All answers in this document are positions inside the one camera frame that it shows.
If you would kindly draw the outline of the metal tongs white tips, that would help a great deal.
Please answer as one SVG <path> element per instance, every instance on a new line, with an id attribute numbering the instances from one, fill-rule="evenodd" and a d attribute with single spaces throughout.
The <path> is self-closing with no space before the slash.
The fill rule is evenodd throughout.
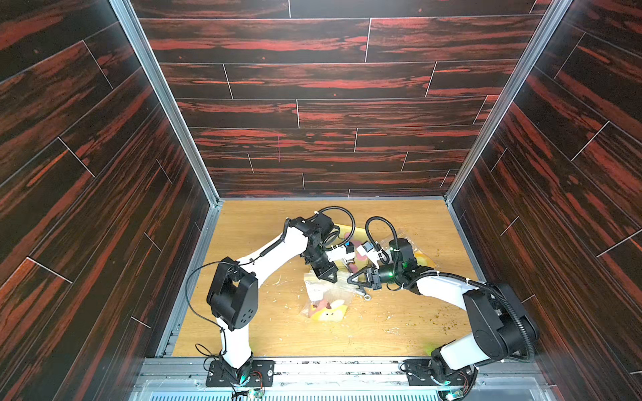
<path id="1" fill-rule="evenodd" d="M 372 299 L 371 295 L 369 295 L 362 287 L 355 287 L 352 289 L 352 292 L 366 302 L 369 302 Z"/>

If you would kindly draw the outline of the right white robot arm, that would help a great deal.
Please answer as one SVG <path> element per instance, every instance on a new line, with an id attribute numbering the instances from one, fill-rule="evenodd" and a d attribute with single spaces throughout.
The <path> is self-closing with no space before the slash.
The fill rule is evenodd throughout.
<path id="1" fill-rule="evenodd" d="M 406 239 L 391 241 L 386 251 L 366 242 L 356 247 L 369 265 L 347 279 L 371 290 L 396 284 L 416 295 L 434 297 L 466 312 L 471 332 L 431 352 L 428 371 L 439 383 L 454 374 L 504 359 L 533 360 L 537 324 L 507 284 L 478 282 L 434 267 L 422 266 Z"/>

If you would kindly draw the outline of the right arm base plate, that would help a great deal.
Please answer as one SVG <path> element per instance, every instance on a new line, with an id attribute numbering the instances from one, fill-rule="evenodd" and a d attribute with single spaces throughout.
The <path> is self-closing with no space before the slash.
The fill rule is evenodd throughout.
<path id="1" fill-rule="evenodd" d="M 470 388 L 476 383 L 477 370 L 472 365 L 452 370 L 441 360 L 406 359 L 399 364 L 399 370 L 408 380 L 409 386 L 459 386 Z"/>

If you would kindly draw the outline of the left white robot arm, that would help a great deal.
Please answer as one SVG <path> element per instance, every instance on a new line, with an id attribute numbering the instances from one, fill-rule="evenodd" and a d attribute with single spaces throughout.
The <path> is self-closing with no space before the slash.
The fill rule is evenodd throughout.
<path id="1" fill-rule="evenodd" d="M 287 219 L 282 232 L 266 246 L 239 260 L 220 261 L 207 294 L 207 304 L 222 328 L 222 363 L 237 377 L 252 365 L 249 324 L 258 311 L 258 292 L 264 282 L 294 257 L 302 257 L 316 277 L 338 280 L 338 268 L 328 256 L 328 246 L 339 235 L 330 217 Z"/>

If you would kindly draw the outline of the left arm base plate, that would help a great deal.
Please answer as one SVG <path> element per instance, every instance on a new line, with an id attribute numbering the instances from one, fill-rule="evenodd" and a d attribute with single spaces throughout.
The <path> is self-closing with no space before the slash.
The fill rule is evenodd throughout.
<path id="1" fill-rule="evenodd" d="M 234 368 L 225 360 L 212 361 L 208 369 L 206 386 L 224 387 L 272 387 L 275 361 L 250 359 L 240 368 Z"/>

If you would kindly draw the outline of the clear resealable bag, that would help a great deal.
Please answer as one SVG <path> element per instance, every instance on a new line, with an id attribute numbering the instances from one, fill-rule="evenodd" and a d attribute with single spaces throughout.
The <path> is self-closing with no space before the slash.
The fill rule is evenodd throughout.
<path id="1" fill-rule="evenodd" d="M 437 264 L 419 249 L 413 240 L 406 237 L 404 232 L 401 232 L 397 241 L 389 235 L 377 244 L 381 247 L 377 252 L 376 262 L 380 267 L 395 265 L 397 272 L 406 272 L 419 267 L 437 268 Z"/>
<path id="2" fill-rule="evenodd" d="M 340 322 L 353 300 L 353 292 L 338 282 L 321 280 L 313 272 L 304 275 L 308 301 L 300 314 L 317 322 Z"/>

